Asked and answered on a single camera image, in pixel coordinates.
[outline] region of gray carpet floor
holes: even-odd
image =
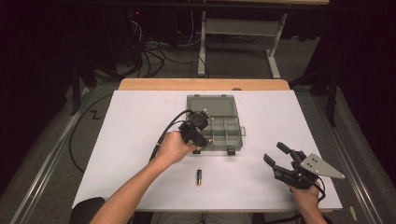
[[[212,78],[271,78],[263,53],[264,46],[269,45],[270,40],[260,38],[249,41],[251,39],[241,36],[226,39],[215,36],[208,38],[206,66],[209,76]],[[276,62],[281,77],[287,81],[300,77],[317,43],[317,40],[300,42],[297,38],[281,40],[276,52]],[[158,45],[153,43],[148,45],[148,48],[158,50]],[[172,49],[161,45],[161,49],[168,59],[164,61],[163,68],[155,77],[197,77],[198,48],[190,46]],[[119,69],[122,73],[128,68],[120,64]],[[149,67],[144,64],[139,76],[145,75],[148,70]],[[98,72],[97,79],[97,87],[89,89],[86,94],[87,101],[82,111],[88,105],[111,94],[119,86],[118,82],[100,72]],[[333,181],[344,208],[326,216],[330,217],[334,223],[392,223],[396,220],[394,215],[396,211],[395,188],[362,135],[359,124],[348,109],[342,91],[338,90],[337,94],[335,128],[331,127],[323,116],[326,103],[324,96],[312,97],[309,93],[309,86],[298,87],[295,92],[322,158],[347,176],[346,180]],[[65,95],[69,99],[67,104],[36,139],[19,171],[1,196],[0,223],[10,223],[40,168],[73,118],[70,115],[71,90]],[[95,103],[81,117],[74,130],[71,149],[76,163],[81,168],[86,167],[91,156],[110,98],[106,97]],[[346,148],[347,154],[337,148]],[[56,162],[46,187],[37,195],[38,200],[32,212],[28,214],[27,223],[68,223],[69,221],[71,204],[77,193],[82,172],[71,160],[68,140],[60,151],[62,153],[60,159]],[[364,189],[364,195],[360,195],[359,189]],[[293,215],[265,214],[265,218],[270,221]]]

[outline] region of white paper sheet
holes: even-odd
[[[233,95],[247,133],[243,147],[233,157],[225,152],[188,155],[154,181],[137,209],[295,210],[289,189],[274,179],[262,159],[267,153],[277,165],[291,169],[291,157],[276,147],[277,142],[320,155],[293,91],[115,91],[73,207],[94,197],[107,199],[143,168],[164,128],[186,109],[189,94]],[[203,171],[202,186],[195,184],[197,169]],[[323,181],[327,197],[319,207],[342,208],[330,178]]]

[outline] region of human arm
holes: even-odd
[[[167,133],[157,156],[102,205],[91,223],[127,223],[151,183],[196,148],[195,145],[184,144],[179,132]]]
[[[288,185],[293,193],[294,201],[306,224],[326,224],[318,208],[319,190],[312,186],[310,189],[297,189]]]

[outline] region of gray plastic organizer box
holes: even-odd
[[[188,95],[187,108],[206,109],[212,118],[201,131],[201,135],[213,140],[203,151],[227,151],[230,155],[241,149],[241,127],[233,95]]]

